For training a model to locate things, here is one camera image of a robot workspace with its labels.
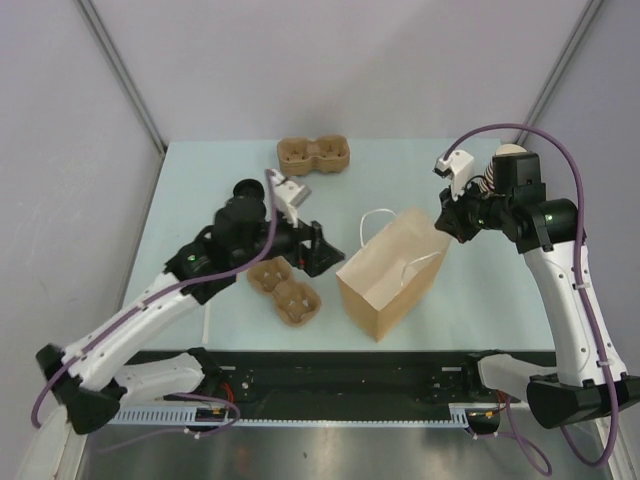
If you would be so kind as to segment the single brown pulp carrier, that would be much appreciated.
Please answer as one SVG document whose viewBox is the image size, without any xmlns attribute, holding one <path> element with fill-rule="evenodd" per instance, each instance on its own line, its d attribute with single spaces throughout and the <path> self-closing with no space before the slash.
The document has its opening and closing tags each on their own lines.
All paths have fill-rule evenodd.
<svg viewBox="0 0 640 480">
<path fill-rule="evenodd" d="M 280 320 L 290 327 L 302 327 L 320 311 L 322 300 L 307 283 L 295 279 L 291 265 L 276 257 L 247 270 L 249 284 L 271 298 Z"/>
</svg>

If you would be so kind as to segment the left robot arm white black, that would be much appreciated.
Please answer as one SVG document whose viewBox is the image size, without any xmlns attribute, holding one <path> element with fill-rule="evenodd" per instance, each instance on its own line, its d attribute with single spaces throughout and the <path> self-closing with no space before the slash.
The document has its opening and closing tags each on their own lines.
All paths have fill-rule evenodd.
<svg viewBox="0 0 640 480">
<path fill-rule="evenodd" d="M 138 300 L 66 347 L 41 348 L 36 360 L 45 390 L 65 407 L 74 432 L 101 429 L 127 404 L 214 397 L 221 368 L 202 347 L 151 363 L 129 361 L 172 321 L 233 285 L 239 273 L 277 257 L 316 277 L 345 255 L 325 240 L 318 222 L 292 224 L 265 205 L 263 194 L 235 193 Z"/>
</svg>

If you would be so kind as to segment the brown paper bag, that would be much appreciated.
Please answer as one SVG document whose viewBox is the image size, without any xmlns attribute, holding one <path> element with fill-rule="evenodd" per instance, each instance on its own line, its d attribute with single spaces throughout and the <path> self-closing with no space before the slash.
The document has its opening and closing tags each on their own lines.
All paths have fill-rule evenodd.
<svg viewBox="0 0 640 480">
<path fill-rule="evenodd" d="M 346 314 L 383 340 L 431 290 L 449 245 L 424 210 L 395 215 L 336 272 Z"/>
</svg>

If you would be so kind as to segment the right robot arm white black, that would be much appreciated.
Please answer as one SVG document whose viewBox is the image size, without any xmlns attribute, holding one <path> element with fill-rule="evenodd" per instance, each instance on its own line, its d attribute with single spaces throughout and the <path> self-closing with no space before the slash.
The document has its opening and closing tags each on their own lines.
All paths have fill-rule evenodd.
<svg viewBox="0 0 640 480">
<path fill-rule="evenodd" d="M 461 376 L 463 393 L 484 401 L 500 390 L 525 401 L 546 429 L 606 417 L 613 403 L 622 410 L 637 404 L 639 379 L 612 345 L 589 283 L 588 249 L 575 243 L 576 205 L 547 199 L 535 153 L 496 154 L 481 175 L 474 175 L 473 163 L 464 150 L 436 161 L 435 173 L 449 185 L 439 194 L 435 227 L 461 243 L 495 230 L 516 246 L 540 292 L 556 365 L 499 351 L 478 354 L 476 367 Z"/>
</svg>

